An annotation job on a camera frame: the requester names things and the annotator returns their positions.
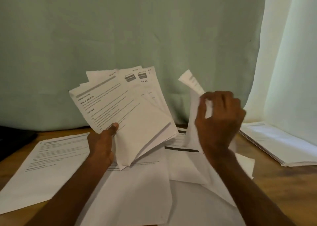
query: green curtain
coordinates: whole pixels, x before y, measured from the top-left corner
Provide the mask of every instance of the green curtain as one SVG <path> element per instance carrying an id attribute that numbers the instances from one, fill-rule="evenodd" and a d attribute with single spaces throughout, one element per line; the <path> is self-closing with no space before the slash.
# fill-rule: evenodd
<path id="1" fill-rule="evenodd" d="M 68 90 L 85 71 L 155 66 L 177 123 L 189 116 L 190 69 L 205 90 L 244 105 L 265 0 L 0 0 L 0 125 L 87 125 Z"/>

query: forearm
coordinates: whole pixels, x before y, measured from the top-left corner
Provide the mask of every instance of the forearm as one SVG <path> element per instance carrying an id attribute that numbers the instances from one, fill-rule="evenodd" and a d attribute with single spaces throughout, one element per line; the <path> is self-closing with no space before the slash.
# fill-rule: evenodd
<path id="1" fill-rule="evenodd" d="M 74 225 L 107 168 L 108 165 L 105 163 L 98 163 L 98 160 L 88 157 L 26 226 Z"/>
<path id="2" fill-rule="evenodd" d="M 295 225 L 247 176 L 230 150 L 207 157 L 235 201 L 246 225 Z"/>

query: wooden surface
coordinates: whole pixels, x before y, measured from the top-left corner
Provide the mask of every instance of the wooden surface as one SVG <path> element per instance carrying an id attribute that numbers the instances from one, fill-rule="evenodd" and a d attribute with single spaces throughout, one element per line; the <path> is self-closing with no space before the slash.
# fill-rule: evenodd
<path id="1" fill-rule="evenodd" d="M 42 140 L 90 132 L 90 128 L 40 132 L 30 144 L 0 162 L 0 189 L 10 180 L 19 166 Z M 237 152 L 256 160 L 254 182 L 297 225 L 317 225 L 317 166 L 282 167 L 241 135 L 237 136 Z M 0 215 L 1 226 L 22 226 L 45 202 Z"/>

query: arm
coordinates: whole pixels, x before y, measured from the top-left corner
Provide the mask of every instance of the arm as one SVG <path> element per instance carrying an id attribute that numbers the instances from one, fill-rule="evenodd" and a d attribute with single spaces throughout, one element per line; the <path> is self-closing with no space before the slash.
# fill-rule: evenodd
<path id="1" fill-rule="evenodd" d="M 112 136 L 118 124 L 101 134 L 88 135 L 90 153 L 87 159 L 54 195 L 54 197 L 26 224 L 26 226 L 74 225 L 82 208 L 113 162 Z"/>
<path id="2" fill-rule="evenodd" d="M 213 115 L 205 118 L 206 100 L 213 103 Z M 226 185 L 246 225 L 295 224 L 283 214 L 247 176 L 228 146 L 238 132 L 246 112 L 231 92 L 205 93 L 200 98 L 195 125 L 200 145 Z"/>

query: person's left arm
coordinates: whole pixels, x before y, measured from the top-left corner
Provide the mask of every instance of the person's left arm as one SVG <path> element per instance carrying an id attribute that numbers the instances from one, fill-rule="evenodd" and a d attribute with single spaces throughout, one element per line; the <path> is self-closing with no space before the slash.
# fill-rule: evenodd
<path id="1" fill-rule="evenodd" d="M 74 225 L 90 195 L 113 162 L 112 136 L 118 124 L 114 123 L 101 134 L 88 135 L 90 153 L 74 175 L 55 196 L 26 224 L 26 226 Z"/>

